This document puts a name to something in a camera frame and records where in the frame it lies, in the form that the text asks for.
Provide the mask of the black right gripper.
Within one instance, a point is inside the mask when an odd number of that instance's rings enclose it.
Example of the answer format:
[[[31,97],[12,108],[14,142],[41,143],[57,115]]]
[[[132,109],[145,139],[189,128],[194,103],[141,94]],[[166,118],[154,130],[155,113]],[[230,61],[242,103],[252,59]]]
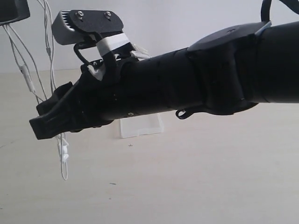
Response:
[[[81,75],[74,85],[68,82],[57,87],[36,106],[39,116],[29,120],[36,138],[50,139],[64,132],[80,132],[139,116],[129,72],[138,62],[133,57],[122,58],[102,80],[91,74],[93,64],[81,65]]]

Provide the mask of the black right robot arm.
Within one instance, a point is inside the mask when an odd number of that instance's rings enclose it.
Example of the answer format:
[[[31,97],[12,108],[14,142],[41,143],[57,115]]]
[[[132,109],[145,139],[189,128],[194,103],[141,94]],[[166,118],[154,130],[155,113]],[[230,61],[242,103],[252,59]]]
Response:
[[[222,29],[188,48],[137,60],[103,58],[102,79],[87,66],[60,86],[30,120],[39,140],[175,111],[232,115],[259,103],[299,101],[299,24],[256,22]]]

